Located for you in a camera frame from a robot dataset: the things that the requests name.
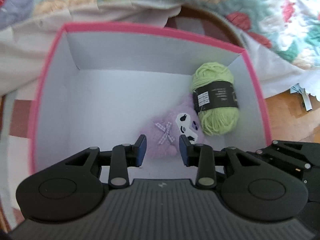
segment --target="yarn label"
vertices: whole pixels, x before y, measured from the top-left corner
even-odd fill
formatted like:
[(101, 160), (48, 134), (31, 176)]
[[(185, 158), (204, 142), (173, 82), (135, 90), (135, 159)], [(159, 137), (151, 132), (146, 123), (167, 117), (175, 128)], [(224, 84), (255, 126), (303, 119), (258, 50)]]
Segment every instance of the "yarn label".
[(237, 107), (233, 85), (226, 81), (214, 81), (193, 91), (193, 103), (197, 113), (220, 107)]

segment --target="yarn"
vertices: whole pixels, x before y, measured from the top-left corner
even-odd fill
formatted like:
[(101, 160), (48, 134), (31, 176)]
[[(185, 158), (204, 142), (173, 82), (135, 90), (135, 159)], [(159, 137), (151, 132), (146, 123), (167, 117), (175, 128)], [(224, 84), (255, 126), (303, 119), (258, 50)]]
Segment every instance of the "yarn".
[[(193, 75), (191, 90), (210, 84), (213, 81), (234, 83), (231, 71), (222, 64), (209, 62), (203, 64)], [(236, 107), (220, 107), (199, 112), (198, 116), (202, 131), (207, 135), (222, 135), (232, 131), (239, 119), (239, 109)]]

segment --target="stuffed animal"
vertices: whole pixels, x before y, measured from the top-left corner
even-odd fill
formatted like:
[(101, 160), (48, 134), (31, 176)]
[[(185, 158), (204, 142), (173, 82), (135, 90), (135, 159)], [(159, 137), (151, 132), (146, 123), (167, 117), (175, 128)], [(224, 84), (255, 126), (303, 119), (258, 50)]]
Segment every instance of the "stuffed animal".
[(186, 135), (192, 144), (204, 143), (191, 94), (165, 115), (149, 121), (140, 133), (147, 136), (146, 156), (154, 158), (176, 155), (181, 134)]

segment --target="wooden floor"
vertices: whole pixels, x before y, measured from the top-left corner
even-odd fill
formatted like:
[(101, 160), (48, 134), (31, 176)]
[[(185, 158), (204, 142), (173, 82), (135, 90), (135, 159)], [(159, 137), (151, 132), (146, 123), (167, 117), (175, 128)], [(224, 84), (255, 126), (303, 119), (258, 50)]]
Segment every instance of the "wooden floor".
[(267, 98), (272, 139), (320, 143), (320, 102), (310, 96), (307, 112), (302, 96), (289, 91)]

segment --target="pink box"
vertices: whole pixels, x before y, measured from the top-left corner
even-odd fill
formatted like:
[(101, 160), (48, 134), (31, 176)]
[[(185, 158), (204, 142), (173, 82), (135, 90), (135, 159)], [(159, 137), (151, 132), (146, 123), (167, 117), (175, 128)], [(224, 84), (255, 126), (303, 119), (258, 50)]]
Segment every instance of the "pink box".
[[(31, 172), (87, 147), (134, 143), (146, 120), (189, 92), (192, 75), (219, 62), (235, 77), (236, 129), (208, 140), (215, 150), (255, 151), (271, 143), (268, 114), (245, 49), (210, 37), (129, 23), (69, 23), (45, 61), (30, 119)], [(195, 178), (180, 156), (145, 160), (135, 178)], [(108, 179), (108, 169), (100, 179)]]

